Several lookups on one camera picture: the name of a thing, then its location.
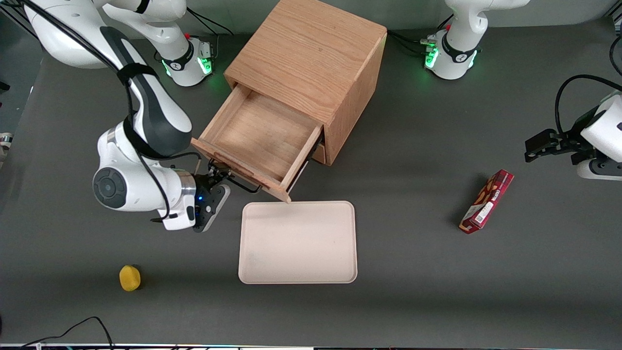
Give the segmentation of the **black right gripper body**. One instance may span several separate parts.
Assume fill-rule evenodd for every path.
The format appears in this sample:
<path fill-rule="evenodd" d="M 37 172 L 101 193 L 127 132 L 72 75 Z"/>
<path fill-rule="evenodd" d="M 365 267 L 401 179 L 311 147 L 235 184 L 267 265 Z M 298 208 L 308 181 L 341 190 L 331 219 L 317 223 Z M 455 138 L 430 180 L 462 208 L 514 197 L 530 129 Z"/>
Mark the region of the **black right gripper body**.
<path fill-rule="evenodd" d="M 230 188 L 220 175 L 194 175 L 193 178 L 196 185 L 193 231 L 201 233 L 206 232 L 215 221 L 230 195 Z"/>

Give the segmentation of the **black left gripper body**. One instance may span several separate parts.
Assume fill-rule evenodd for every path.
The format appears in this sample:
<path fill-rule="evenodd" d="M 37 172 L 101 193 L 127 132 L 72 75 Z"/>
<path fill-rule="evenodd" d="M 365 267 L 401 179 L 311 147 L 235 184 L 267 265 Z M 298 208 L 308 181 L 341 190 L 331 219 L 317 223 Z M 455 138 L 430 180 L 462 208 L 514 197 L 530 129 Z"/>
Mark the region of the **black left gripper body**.
<path fill-rule="evenodd" d="M 598 151 L 589 141 L 582 137 L 581 132 L 590 126 L 599 117 L 597 113 L 598 107 L 593 107 L 582 116 L 580 116 L 573 126 L 564 131 L 561 125 L 561 117 L 558 113 L 558 133 L 562 136 L 562 150 L 574 152 L 571 155 L 573 165 L 578 165 L 582 161 L 599 159 L 604 160 L 604 153 Z"/>

